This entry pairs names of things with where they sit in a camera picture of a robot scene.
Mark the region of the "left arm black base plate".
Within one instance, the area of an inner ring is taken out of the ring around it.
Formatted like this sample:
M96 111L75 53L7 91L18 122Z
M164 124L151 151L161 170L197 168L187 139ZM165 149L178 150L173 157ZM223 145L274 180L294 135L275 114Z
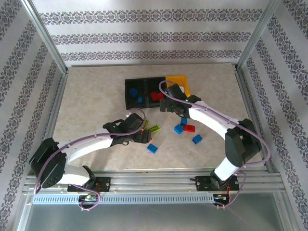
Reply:
M88 180L82 187L86 189L91 189L97 192L109 192L111 186L110 177L96 177ZM75 187L73 185L68 185L67 191L69 193L83 192L84 190Z

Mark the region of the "aluminium frame post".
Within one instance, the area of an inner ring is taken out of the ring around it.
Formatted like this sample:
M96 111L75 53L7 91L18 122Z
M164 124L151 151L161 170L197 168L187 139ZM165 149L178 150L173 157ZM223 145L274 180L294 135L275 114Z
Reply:
M249 55L251 54L252 50L255 47L255 44L259 40L260 36L262 35L264 29L266 28L269 20L273 16L274 12L276 11L276 8L281 3L282 0L269 0L266 8L264 9L250 39L248 40L248 43L246 44L239 61L237 62L236 70L239 71L240 68L243 68L245 65L246 60L248 59Z
M34 3L32 0L20 0L22 5L24 6L30 20L34 24L39 36L41 37L42 41L45 43L48 51L50 52L53 60L56 62L57 66L59 67L62 74L67 73L67 66L64 63L60 52L58 51L54 41L51 38L43 20L41 19L40 14L38 13Z

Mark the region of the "aluminium mounting rail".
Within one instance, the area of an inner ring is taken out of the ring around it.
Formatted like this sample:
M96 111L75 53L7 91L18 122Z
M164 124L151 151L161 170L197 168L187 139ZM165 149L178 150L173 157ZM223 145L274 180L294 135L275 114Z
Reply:
M98 177L110 177L110 193L194 193L196 185L191 180L196 176L210 175L210 168L126 169L95 171ZM265 166L248 167L238 174L239 183L244 182L243 193L285 192L279 173L269 173Z

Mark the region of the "black plastic bin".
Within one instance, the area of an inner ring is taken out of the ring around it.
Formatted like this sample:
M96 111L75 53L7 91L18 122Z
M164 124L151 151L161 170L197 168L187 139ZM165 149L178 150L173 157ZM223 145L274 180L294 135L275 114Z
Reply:
M146 88L146 96L147 96L147 107L155 108L160 106L160 102L157 100L153 102L150 97L151 92L159 93L161 92L159 89L159 84L162 81L165 81L165 77L149 77L145 79L145 88Z
M129 94L129 90L135 88L138 91L138 96L132 98ZM142 103L138 103L137 99L139 97L143 98ZM135 78L135 79L125 79L125 105L126 109L131 108L147 108L147 96L145 88L145 79L144 78Z

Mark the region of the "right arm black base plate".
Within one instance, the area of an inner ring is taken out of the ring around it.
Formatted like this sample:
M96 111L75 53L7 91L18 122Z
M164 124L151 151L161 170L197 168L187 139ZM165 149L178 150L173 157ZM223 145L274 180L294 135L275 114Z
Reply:
M198 192L226 191L227 188L231 191L239 190L239 183L236 176L231 176L225 181L215 179L211 176L196 176L195 185Z

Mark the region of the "yellow plastic bin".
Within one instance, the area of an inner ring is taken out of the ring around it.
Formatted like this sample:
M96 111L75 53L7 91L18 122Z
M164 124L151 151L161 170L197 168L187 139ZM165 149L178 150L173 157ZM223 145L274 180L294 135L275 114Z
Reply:
M167 87L170 87L172 84L176 83L187 97L191 95L186 76L166 76L166 80L168 81L166 83Z

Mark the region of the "aluminium side rail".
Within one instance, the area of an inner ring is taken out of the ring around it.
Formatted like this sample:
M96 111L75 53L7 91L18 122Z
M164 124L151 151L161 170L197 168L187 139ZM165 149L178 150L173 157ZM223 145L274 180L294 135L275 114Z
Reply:
M37 152L37 150L40 147L40 145L42 144L42 142L46 138L52 136L53 129L54 129L53 124L54 124L54 120L55 120L55 117L56 117L55 114L56 114L56 110L57 110L57 107L58 107L57 104L58 104L58 101L60 99L60 96L62 95L61 91L62 91L62 88L65 85L67 75L68 75L68 73L63 74L61 76L60 80L59 80L59 83L58 83L57 88L56 88L55 96L54 96L54 98L51 102L50 111L47 114L47 120L46 120L45 128L43 130L42 138L41 138L40 142L38 143L36 150L34 151L34 154Z
M258 112L256 111L254 100L252 98L249 86L247 85L245 76L241 73L241 70L238 70L236 65L233 65L233 69L249 119L253 122L257 135L263 138L263 127L260 124ZM260 152L260 156L262 158L263 165L266 166L267 171L269 173L276 173L276 170L272 167L272 162L270 158L268 158L268 160L265 161L265 158L268 157L268 154L267 154L267 148L262 141L261 145L262 145L262 150Z

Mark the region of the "grey metal panel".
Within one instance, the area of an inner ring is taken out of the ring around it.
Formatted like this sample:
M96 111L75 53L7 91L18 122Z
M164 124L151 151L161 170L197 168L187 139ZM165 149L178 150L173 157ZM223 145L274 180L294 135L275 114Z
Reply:
M281 193L241 194L212 204L40 204L28 197L13 231L300 231Z

